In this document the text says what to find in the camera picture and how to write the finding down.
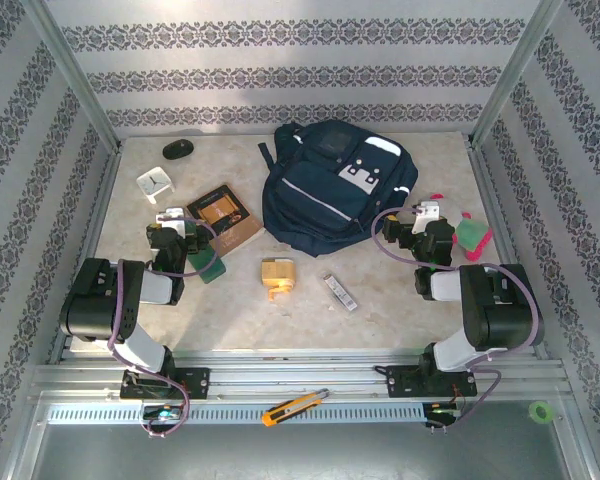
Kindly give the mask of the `orange utility knife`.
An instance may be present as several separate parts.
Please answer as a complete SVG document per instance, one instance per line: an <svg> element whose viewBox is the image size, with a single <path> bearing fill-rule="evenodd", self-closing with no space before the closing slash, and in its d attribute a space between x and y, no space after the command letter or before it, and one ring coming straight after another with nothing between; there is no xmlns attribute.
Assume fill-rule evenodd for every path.
<svg viewBox="0 0 600 480"><path fill-rule="evenodd" d="M266 427L281 424L320 405L330 395L328 389L320 389L309 394L282 402L266 410L261 421Z"/></svg>

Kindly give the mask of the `black computer mouse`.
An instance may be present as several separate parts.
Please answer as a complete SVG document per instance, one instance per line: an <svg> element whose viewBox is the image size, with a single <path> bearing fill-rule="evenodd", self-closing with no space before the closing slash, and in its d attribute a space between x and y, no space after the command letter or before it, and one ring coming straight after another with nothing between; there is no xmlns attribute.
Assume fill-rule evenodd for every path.
<svg viewBox="0 0 600 480"><path fill-rule="evenodd" d="M187 139L175 140L163 147L162 155L166 160L174 161L184 158L194 151L194 145Z"/></svg>

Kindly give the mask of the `controller circuit board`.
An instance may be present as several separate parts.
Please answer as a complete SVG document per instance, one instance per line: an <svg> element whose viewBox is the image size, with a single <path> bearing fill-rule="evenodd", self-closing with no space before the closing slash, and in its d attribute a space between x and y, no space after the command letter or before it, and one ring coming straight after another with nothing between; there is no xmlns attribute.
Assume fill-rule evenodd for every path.
<svg viewBox="0 0 600 480"><path fill-rule="evenodd" d="M145 422L170 422L179 421L182 408L175 405L149 405L145 406L142 420Z"/></svg>
<svg viewBox="0 0 600 480"><path fill-rule="evenodd" d="M427 418L438 417L457 418L462 415L461 409L456 402L425 403L424 413Z"/></svg>

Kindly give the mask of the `yellow wooden block toy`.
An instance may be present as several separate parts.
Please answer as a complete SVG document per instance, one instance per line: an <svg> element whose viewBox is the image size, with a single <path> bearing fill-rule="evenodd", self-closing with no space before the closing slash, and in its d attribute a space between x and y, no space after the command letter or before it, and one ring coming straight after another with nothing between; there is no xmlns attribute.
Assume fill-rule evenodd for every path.
<svg viewBox="0 0 600 480"><path fill-rule="evenodd" d="M296 283L296 267L289 258L268 258L261 262L262 284L268 289L268 299L290 293Z"/></svg>

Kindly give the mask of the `aluminium mounting rail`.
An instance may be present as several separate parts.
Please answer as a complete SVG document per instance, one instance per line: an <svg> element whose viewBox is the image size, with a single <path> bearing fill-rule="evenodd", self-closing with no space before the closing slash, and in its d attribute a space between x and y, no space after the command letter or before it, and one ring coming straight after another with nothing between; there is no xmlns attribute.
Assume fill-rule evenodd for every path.
<svg viewBox="0 0 600 480"><path fill-rule="evenodd" d="M384 401L385 379L378 366L414 364L413 349L264 349L212 350L175 353L180 367L210 371L208 399L218 403L275 403L320 388L329 402ZM560 360L539 357L531 350L489 362L502 379L491 401L553 400L573 394ZM115 402L123 367L95 352L69 351L55 365L36 367L27 397L63 402Z"/></svg>

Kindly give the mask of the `brown paperback book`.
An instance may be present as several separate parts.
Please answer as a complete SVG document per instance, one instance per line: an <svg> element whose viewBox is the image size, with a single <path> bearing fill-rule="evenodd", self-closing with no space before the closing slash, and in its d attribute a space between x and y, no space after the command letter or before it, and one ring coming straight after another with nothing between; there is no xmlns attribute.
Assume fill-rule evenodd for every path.
<svg viewBox="0 0 600 480"><path fill-rule="evenodd" d="M263 230L262 221L228 184L222 184L190 202L187 210L213 229L216 239L212 246L220 257L254 240Z"/></svg>

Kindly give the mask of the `white pink green plush toy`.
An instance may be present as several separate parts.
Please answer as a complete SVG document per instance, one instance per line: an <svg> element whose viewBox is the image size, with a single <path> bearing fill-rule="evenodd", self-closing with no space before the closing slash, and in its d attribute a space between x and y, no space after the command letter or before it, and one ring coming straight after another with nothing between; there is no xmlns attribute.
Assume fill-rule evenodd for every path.
<svg viewBox="0 0 600 480"><path fill-rule="evenodd" d="M460 207L451 197L434 193L428 197L439 206L439 215L454 228L452 243L458 246L465 258L471 262L481 259L491 241L493 233L487 223L474 217L467 209Z"/></svg>

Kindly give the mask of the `small white desk clock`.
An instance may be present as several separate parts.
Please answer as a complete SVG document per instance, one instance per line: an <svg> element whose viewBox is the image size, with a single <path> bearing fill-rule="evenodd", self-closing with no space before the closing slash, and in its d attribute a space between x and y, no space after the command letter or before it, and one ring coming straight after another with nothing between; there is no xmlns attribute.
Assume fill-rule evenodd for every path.
<svg viewBox="0 0 600 480"><path fill-rule="evenodd" d="M157 204L157 197L174 192L175 185L162 167L154 167L136 178L136 183L150 204Z"/></svg>

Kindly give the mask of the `aluminium frame post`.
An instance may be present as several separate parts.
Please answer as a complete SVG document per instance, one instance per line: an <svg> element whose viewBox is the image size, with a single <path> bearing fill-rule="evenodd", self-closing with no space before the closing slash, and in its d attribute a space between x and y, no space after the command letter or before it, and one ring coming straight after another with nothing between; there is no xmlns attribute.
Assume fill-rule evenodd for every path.
<svg viewBox="0 0 600 480"><path fill-rule="evenodd" d="M120 140L45 0L20 0L20 2L67 84L84 108L90 123L95 127L108 151L113 151L120 145Z"/></svg>
<svg viewBox="0 0 600 480"><path fill-rule="evenodd" d="M519 42L496 83L494 91L484 106L474 129L468 136L469 144L473 149L477 149L484 143L509 95L525 71L538 44L544 37L563 3L564 0L539 0L536 9L521 34Z"/></svg>

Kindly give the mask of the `aluminium side rail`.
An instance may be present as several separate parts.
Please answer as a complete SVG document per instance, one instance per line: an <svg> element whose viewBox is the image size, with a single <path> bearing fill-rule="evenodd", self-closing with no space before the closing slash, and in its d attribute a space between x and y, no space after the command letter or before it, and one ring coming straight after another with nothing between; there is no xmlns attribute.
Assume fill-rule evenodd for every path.
<svg viewBox="0 0 600 480"><path fill-rule="evenodd" d="M470 164L480 193L486 218L493 231L493 242L500 263L517 263L519 258L506 227L505 216L498 201L496 188L480 151L468 149Z"/></svg>
<svg viewBox="0 0 600 480"><path fill-rule="evenodd" d="M73 281L77 278L77 274L79 273L80 267L84 260L89 257L93 257L97 250L122 153L123 146L120 145L110 155L107 166L103 171L102 178L97 189L97 196L94 200L93 208L91 209L87 230L84 234L82 247L75 261L74 274L69 282L68 290L71 289ZM57 328L51 348L48 352L48 358L45 361L47 365L57 364L62 359L65 343L66 335L61 332L60 328Z"/></svg>

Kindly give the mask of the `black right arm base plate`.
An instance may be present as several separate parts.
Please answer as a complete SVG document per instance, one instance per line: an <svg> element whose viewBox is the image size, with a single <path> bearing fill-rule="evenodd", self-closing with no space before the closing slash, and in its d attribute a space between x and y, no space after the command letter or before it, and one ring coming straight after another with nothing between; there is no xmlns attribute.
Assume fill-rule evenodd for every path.
<svg viewBox="0 0 600 480"><path fill-rule="evenodd" d="M416 365L374 367L386 380L390 398L476 397L475 377L469 372L442 372L434 369L425 373Z"/></svg>

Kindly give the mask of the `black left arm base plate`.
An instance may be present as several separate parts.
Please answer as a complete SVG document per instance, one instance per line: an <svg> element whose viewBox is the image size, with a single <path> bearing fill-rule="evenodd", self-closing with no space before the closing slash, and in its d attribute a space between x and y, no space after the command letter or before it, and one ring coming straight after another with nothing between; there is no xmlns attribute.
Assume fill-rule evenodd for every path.
<svg viewBox="0 0 600 480"><path fill-rule="evenodd" d="M180 384L191 400L205 400L210 385L208 368L177 368L173 382ZM148 374L125 370L119 391L122 400L183 400L180 390Z"/></svg>

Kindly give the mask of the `grey sheet metal tray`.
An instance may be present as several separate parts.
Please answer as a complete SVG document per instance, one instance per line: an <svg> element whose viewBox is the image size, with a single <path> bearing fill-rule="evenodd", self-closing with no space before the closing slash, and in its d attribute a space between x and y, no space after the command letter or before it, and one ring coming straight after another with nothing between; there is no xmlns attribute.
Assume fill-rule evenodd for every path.
<svg viewBox="0 0 600 480"><path fill-rule="evenodd" d="M419 423L50 425L32 408L1 480L600 480L569 399L552 423L528 401L488 402L446 430Z"/></svg>

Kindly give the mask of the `left controller circuit board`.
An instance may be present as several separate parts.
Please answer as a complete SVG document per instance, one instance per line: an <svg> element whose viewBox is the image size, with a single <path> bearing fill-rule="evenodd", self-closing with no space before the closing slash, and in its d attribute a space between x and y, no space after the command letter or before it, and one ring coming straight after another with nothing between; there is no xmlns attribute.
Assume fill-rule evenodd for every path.
<svg viewBox="0 0 600 480"><path fill-rule="evenodd" d="M182 408L175 405L149 405L145 406L142 420L145 422L170 422L179 421Z"/></svg>

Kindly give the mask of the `navy blue backpack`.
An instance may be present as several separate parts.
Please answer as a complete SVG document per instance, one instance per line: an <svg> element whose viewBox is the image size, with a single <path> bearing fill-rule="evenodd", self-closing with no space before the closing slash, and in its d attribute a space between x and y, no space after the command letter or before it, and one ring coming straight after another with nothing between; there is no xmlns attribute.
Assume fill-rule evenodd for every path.
<svg viewBox="0 0 600 480"><path fill-rule="evenodd" d="M341 120L284 124L274 144L274 153L259 146L264 227L312 257L370 238L374 218L402 206L418 179L401 144Z"/></svg>

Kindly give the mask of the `right controller circuit board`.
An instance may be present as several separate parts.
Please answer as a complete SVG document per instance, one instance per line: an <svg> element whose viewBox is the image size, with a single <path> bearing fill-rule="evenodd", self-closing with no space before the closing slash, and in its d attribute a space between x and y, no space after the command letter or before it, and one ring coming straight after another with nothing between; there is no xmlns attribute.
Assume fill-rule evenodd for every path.
<svg viewBox="0 0 600 480"><path fill-rule="evenodd" d="M425 403L424 413L427 418L438 417L457 418L462 415L461 409L456 402Z"/></svg>

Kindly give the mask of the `green tape roll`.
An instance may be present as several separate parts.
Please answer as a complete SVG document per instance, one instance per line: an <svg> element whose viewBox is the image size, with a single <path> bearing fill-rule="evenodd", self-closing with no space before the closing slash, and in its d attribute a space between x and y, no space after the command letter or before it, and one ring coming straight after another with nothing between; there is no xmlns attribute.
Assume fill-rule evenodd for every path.
<svg viewBox="0 0 600 480"><path fill-rule="evenodd" d="M528 414L532 421L540 425L550 424L555 418L552 406L546 401L532 402L528 407Z"/></svg>

